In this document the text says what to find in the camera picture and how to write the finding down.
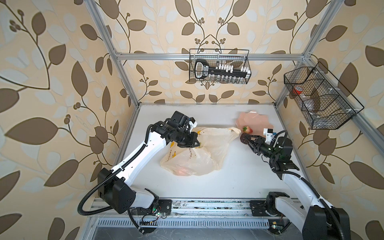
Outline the red strawberry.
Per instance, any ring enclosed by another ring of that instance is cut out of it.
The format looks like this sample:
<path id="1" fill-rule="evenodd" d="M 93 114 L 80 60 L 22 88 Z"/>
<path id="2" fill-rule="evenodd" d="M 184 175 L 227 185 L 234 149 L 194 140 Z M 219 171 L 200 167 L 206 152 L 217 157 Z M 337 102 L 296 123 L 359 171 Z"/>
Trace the red strawberry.
<path id="1" fill-rule="evenodd" d="M 253 130 L 249 126 L 243 126 L 242 130 L 246 134 L 252 134 L 253 133 Z"/>

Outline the banana print plastic bag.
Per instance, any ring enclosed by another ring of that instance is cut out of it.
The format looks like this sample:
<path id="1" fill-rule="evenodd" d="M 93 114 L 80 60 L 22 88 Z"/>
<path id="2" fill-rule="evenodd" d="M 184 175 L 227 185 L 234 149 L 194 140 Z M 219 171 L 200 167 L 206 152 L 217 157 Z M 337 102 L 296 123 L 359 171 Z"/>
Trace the banana print plastic bag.
<path id="1" fill-rule="evenodd" d="M 178 170 L 185 169 L 188 176 L 207 175 L 219 171 L 232 141 L 238 138 L 241 130 L 237 128 L 197 128 L 197 148 L 179 148 L 171 143 L 169 153 L 160 161 L 160 166 L 178 176 Z"/>

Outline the dark brown fig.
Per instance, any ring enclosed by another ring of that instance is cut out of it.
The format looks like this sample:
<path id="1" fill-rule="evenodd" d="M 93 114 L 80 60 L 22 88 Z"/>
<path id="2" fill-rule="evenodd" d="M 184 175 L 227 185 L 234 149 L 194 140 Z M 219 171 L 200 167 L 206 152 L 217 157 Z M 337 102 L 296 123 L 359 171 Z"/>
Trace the dark brown fig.
<path id="1" fill-rule="evenodd" d="M 247 145 L 248 142 L 249 142 L 249 140 L 248 140 L 248 135 L 247 135 L 247 134 L 242 134 L 242 135 L 240 136 L 240 141 L 241 141 L 243 144 Z"/>

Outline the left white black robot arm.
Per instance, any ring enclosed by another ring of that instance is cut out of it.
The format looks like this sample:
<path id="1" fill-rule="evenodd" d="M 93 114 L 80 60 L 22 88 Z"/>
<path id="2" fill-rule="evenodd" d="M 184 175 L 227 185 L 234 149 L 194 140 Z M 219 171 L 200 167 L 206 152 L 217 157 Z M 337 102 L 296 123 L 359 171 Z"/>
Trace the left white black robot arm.
<path id="1" fill-rule="evenodd" d="M 146 164 L 169 143 L 176 143 L 179 148 L 199 147 L 198 133 L 194 132 L 196 126 L 194 118 L 178 111 L 165 121 L 149 125 L 143 142 L 131 154 L 110 170 L 103 168 L 98 173 L 98 183 L 80 201 L 78 214 L 91 216 L 109 210 L 123 214 L 131 208 L 152 208 L 157 195 L 148 189 L 134 189 L 132 184 Z M 108 206 L 85 211 L 83 206 L 94 193 Z"/>

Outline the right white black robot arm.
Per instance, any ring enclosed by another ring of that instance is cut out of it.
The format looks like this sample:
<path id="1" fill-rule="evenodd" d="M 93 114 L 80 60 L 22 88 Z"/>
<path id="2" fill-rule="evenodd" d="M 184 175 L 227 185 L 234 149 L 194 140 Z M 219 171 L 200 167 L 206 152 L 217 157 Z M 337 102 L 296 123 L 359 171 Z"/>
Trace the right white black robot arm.
<path id="1" fill-rule="evenodd" d="M 302 234 L 304 240 L 350 240 L 350 218 L 347 212 L 334 207 L 299 172 L 291 160 L 292 141 L 288 132 L 256 136 L 243 133 L 240 140 L 268 164 L 272 172 L 294 193 L 269 192 L 264 203 L 252 201 L 254 213 L 286 217 Z"/>

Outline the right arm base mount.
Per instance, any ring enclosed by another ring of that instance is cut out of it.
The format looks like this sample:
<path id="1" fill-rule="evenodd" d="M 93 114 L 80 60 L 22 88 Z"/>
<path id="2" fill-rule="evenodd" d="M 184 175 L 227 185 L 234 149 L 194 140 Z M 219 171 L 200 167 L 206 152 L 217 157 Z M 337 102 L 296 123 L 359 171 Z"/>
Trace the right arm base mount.
<path id="1" fill-rule="evenodd" d="M 269 216 L 266 212 L 266 200 L 252 200 L 250 201 L 250 208 L 253 217 Z"/>

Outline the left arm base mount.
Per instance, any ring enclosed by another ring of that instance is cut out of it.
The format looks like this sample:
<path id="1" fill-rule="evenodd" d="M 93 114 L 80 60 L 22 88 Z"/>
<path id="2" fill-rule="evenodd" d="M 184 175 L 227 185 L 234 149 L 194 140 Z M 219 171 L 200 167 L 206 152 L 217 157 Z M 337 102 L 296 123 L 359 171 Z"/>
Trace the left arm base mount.
<path id="1" fill-rule="evenodd" d="M 172 211 L 173 201 L 170 199 L 160 199 L 153 203 L 149 208 L 133 208 L 132 212 L 134 215 L 160 215 L 162 217 L 168 216 Z"/>

